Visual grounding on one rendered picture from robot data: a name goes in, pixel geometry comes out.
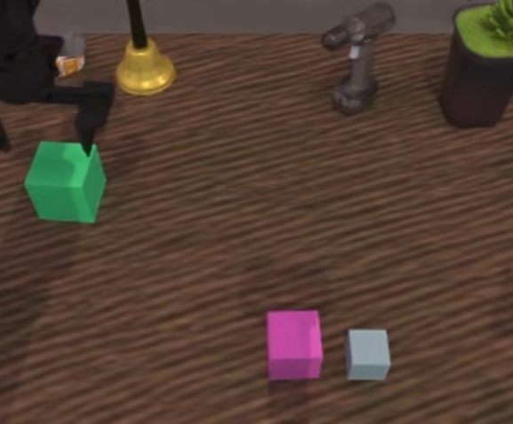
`gray statue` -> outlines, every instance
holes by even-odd
[[[322,36],[322,46],[328,50],[351,45],[349,59],[352,72],[333,91],[333,106],[344,115],[363,111],[378,91],[372,75],[373,42],[396,23],[396,14],[389,4],[376,3],[363,11],[347,16],[341,25]]]

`gray cube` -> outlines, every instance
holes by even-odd
[[[386,379],[391,359],[385,329],[349,329],[345,344],[346,373],[352,381]]]

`black pole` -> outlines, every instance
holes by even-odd
[[[131,21],[132,45],[136,50],[145,49],[148,45],[147,30],[144,28],[140,0],[126,0],[126,7]]]

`potted plant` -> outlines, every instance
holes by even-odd
[[[441,87],[447,121],[495,126],[513,96],[513,0],[460,8]]]

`green cube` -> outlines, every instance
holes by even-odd
[[[106,180],[96,146],[87,156],[79,143],[42,141],[25,188],[40,219],[94,223]]]

